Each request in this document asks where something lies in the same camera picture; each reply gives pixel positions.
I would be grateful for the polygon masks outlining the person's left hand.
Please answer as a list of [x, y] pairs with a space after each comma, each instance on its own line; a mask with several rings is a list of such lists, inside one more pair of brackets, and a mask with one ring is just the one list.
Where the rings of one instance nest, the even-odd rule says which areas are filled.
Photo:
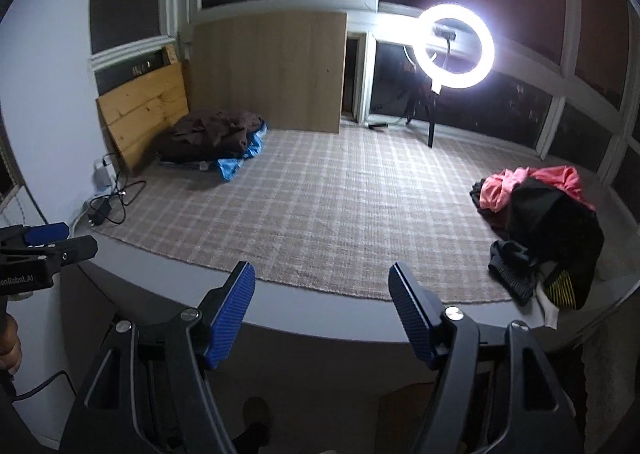
[[23, 352], [17, 322], [12, 315], [6, 315], [6, 328], [0, 336], [0, 365], [10, 375], [14, 375], [22, 364]]

